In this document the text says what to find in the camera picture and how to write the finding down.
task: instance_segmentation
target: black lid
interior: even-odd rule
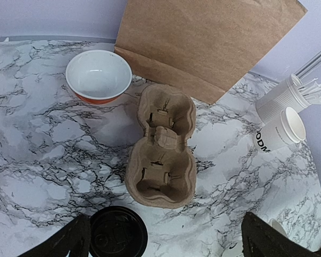
[[[148,242],[143,220],[122,207],[103,208],[90,218],[93,257],[141,257]]]

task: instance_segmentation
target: paper bag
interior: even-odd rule
[[[115,52],[135,74],[212,104],[305,13],[296,0],[129,0]]]

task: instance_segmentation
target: white bowl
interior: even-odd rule
[[[65,78],[79,98],[102,104],[113,101],[129,87],[132,70],[114,52],[91,50],[76,55],[68,63]]]

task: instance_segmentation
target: white marble surface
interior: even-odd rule
[[[189,145],[197,158],[195,198],[158,209],[136,203],[124,172],[143,133],[136,120],[141,90],[134,78],[116,101],[93,106],[67,88],[68,61],[103,43],[0,43],[0,257],[17,256],[50,237],[79,213],[109,205],[136,211],[149,242],[144,256],[220,256],[241,238],[246,211],[276,218],[291,240],[321,245],[321,189],[304,143],[258,153],[254,103],[273,85],[246,75],[217,104],[197,106]]]

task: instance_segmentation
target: orange bowl exterior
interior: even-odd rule
[[[85,102],[87,102],[87,103],[91,103],[91,104],[104,104],[104,103],[109,103],[109,102],[114,101],[115,99],[117,99],[117,98],[120,96],[120,95],[118,95],[118,96],[116,96],[116,97],[109,98],[109,99],[105,99],[105,100],[95,100],[95,99],[86,98],[86,97],[84,97],[84,96],[82,96],[82,95],[79,95],[79,94],[77,94],[77,93],[75,93],[75,95],[76,95],[79,99],[81,99],[81,100],[83,100],[83,101],[85,101]]]

